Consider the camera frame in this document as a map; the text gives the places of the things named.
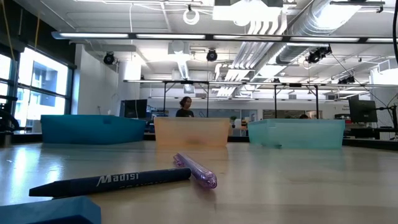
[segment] ceiling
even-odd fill
[[[103,2],[77,2],[75,0],[15,0],[28,11],[42,14],[41,18],[59,31],[78,32],[130,32],[130,4],[105,4]],[[310,0],[296,0],[297,7],[288,11],[288,22],[305,7]],[[385,0],[384,12],[361,12],[372,9],[363,9],[357,12],[345,25],[336,30],[333,35],[392,35],[392,19],[395,1]],[[205,1],[201,9],[211,10],[214,1]],[[247,33],[248,26],[240,27],[230,21],[214,21],[211,15],[200,13],[200,20],[196,25],[188,25],[182,19],[186,6],[165,5],[168,11],[162,11],[160,5],[150,5],[153,9],[142,6],[131,6],[131,22],[133,32],[172,32],[172,33],[210,33],[210,34],[243,34]],[[147,61],[142,73],[154,75],[156,73],[171,73],[177,69],[177,63],[164,61],[167,56],[169,41],[148,40],[102,40],[93,44],[134,44]],[[195,55],[188,61],[188,68],[193,70],[214,71],[216,63],[206,61],[209,48],[215,48],[218,61],[231,61],[239,52],[240,42],[190,42],[191,53]],[[391,45],[369,44],[333,44],[333,54],[344,68],[331,56],[324,58],[321,63],[308,69],[303,58],[298,59],[298,66],[289,66],[281,77],[283,82],[304,82],[308,76],[316,82],[329,80],[345,69],[355,67],[356,78],[360,82],[368,81],[369,68],[375,63],[382,62],[388,56],[393,56]],[[117,55],[120,58],[130,57],[129,52]]]

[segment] orange container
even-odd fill
[[[156,143],[161,146],[223,147],[228,133],[228,118],[155,118]]]

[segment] purple pen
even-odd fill
[[[195,162],[189,156],[177,153],[177,155],[174,156],[174,162],[178,167],[188,167],[191,169],[192,176],[196,178],[202,187],[211,189],[217,187],[216,175],[212,171]]]

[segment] teal container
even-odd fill
[[[42,115],[43,143],[119,144],[141,141],[145,121],[106,115]]]
[[[286,149],[341,149],[345,122],[326,119],[265,119],[248,123],[252,144]]]

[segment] computer monitor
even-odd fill
[[[373,100],[349,100],[348,102],[352,122],[377,122],[376,104]]]
[[[120,116],[125,118],[146,118],[148,100],[122,100]]]

